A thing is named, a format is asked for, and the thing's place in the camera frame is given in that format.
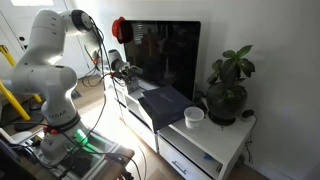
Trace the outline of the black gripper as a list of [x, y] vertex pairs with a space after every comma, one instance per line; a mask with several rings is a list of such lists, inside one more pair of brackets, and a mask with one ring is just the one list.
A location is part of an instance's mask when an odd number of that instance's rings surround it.
[[143, 70], [135, 65], [121, 68], [122, 80], [126, 85], [137, 85], [139, 77], [143, 75]]

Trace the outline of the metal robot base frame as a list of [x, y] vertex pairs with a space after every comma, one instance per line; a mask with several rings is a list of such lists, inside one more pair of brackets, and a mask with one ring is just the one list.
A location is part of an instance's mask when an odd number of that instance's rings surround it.
[[43, 139], [43, 131], [38, 130], [20, 145], [27, 156], [48, 170], [55, 180], [134, 180], [126, 169], [134, 152], [96, 132], [92, 132], [82, 146], [74, 142], [67, 144], [67, 154], [56, 162], [47, 160], [40, 150]]

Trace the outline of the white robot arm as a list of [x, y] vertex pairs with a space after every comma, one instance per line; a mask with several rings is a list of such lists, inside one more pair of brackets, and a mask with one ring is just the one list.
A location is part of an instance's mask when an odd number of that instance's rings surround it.
[[88, 131], [71, 99], [77, 75], [72, 68], [57, 63], [63, 56], [68, 36], [80, 37], [90, 56], [98, 56], [101, 40], [87, 13], [82, 10], [39, 11], [25, 54], [3, 77], [4, 86], [12, 92], [45, 97], [41, 114], [48, 121], [48, 127], [40, 149], [44, 158], [51, 162], [64, 158], [66, 145], [77, 131]]

